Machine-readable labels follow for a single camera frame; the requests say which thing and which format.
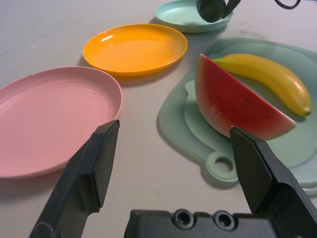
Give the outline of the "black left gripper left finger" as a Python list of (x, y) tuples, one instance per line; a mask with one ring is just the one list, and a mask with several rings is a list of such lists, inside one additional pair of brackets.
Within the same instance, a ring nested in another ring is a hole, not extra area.
[(35, 223), (32, 238), (79, 238), (103, 207), (120, 123), (99, 126), (71, 157)]

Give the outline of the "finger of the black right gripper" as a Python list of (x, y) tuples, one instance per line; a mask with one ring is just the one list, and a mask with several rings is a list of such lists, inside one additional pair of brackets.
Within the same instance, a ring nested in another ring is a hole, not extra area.
[(229, 0), (225, 6), (222, 19), (226, 18), (229, 14), (231, 14), (240, 2), (241, 0)]

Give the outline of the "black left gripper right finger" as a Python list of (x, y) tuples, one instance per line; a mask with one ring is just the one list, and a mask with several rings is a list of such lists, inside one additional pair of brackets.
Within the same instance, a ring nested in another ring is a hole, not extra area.
[(290, 170), (266, 142), (232, 127), (238, 180), (250, 214), (237, 214), (245, 238), (315, 238), (317, 209)]

